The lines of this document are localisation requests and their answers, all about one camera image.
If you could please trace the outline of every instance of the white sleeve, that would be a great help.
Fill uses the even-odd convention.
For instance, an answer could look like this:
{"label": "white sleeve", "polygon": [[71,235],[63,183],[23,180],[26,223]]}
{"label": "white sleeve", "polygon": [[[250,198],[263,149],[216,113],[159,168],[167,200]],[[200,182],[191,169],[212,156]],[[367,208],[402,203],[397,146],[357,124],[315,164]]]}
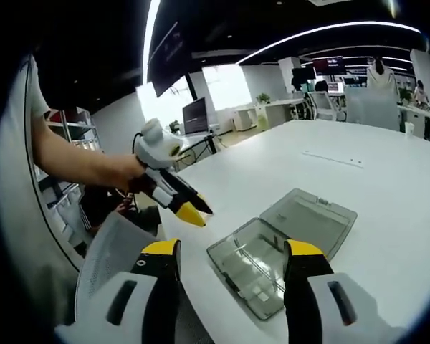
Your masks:
{"label": "white sleeve", "polygon": [[39,80],[38,80],[38,68],[34,57],[30,59],[32,78],[30,83],[30,101],[31,101],[31,113],[32,118],[42,117],[45,113],[51,111],[48,104],[43,98],[42,91],[40,90]]}

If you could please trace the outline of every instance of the window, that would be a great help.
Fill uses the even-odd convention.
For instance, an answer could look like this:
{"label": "window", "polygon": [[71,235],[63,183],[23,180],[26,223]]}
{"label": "window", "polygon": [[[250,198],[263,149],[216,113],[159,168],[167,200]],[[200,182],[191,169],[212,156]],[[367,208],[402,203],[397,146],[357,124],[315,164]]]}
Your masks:
{"label": "window", "polygon": [[216,111],[252,102],[247,81],[240,66],[226,64],[203,68],[202,72]]}
{"label": "window", "polygon": [[158,118],[163,127],[168,126],[174,120],[183,123],[182,109],[193,102],[185,77],[180,78],[159,98],[156,97],[151,82],[138,87],[137,94],[145,120]]}

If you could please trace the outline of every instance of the television screen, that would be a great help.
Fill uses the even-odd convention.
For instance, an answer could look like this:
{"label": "television screen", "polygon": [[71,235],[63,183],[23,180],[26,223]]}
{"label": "television screen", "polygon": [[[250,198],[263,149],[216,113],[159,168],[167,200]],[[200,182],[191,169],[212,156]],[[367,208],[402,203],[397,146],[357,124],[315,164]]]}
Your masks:
{"label": "television screen", "polygon": [[206,99],[201,98],[183,108],[185,135],[209,131]]}
{"label": "television screen", "polygon": [[313,67],[293,68],[293,77],[298,79],[301,84],[305,84],[308,80],[315,79],[315,71]]}
{"label": "television screen", "polygon": [[167,33],[150,56],[148,75],[156,92],[161,96],[170,86],[189,71],[191,52],[178,22]]}
{"label": "television screen", "polygon": [[345,74],[345,66],[342,57],[330,59],[317,59],[313,62],[317,75],[342,75]]}

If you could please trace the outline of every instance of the black ceiling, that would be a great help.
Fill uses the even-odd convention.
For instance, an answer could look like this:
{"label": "black ceiling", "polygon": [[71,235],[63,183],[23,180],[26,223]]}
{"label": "black ceiling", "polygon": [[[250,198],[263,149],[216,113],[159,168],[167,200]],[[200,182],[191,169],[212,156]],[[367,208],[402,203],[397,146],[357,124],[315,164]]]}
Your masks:
{"label": "black ceiling", "polygon": [[[328,24],[358,20],[398,22],[417,27],[430,38],[430,0],[397,0],[392,17],[387,0],[352,0],[316,7],[308,0],[161,0],[153,51],[176,21],[198,52],[193,69],[235,63],[251,51],[290,35]],[[91,112],[141,84],[143,37],[150,0],[84,1],[69,9],[35,54],[42,91],[53,108],[73,105]],[[293,39],[245,62],[274,62],[289,56],[383,56],[409,59],[409,53],[386,48],[336,47],[383,45],[426,49],[419,34],[385,27],[349,27]],[[223,56],[213,53],[231,50]],[[402,62],[390,65],[404,67]]]}

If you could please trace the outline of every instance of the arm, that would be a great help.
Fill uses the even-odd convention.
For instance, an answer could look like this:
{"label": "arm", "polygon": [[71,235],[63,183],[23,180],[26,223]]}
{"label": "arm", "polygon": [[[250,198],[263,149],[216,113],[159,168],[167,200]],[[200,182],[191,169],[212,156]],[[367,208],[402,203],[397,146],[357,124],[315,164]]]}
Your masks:
{"label": "arm", "polygon": [[128,189],[128,181],[144,170],[136,157],[108,156],[68,143],[53,133],[43,117],[32,119],[34,162],[43,171],[64,181]]}

